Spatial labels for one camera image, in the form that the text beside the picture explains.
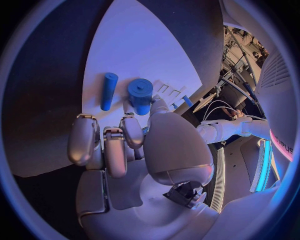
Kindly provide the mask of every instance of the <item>white surface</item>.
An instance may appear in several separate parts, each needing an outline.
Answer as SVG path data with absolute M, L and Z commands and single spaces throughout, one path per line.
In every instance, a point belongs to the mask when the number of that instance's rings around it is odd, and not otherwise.
M 104 74 L 118 75 L 118 83 L 109 111 L 100 109 Z M 118 126 L 127 98 L 128 84 L 137 78 L 153 83 L 153 95 L 166 84 L 161 97 L 168 104 L 179 106 L 201 85 L 190 59 L 167 27 L 136 0 L 115 0 L 108 8 L 93 38 L 86 61 L 82 112 L 96 116 L 101 130 Z M 140 126 L 146 127 L 148 114 L 138 116 Z

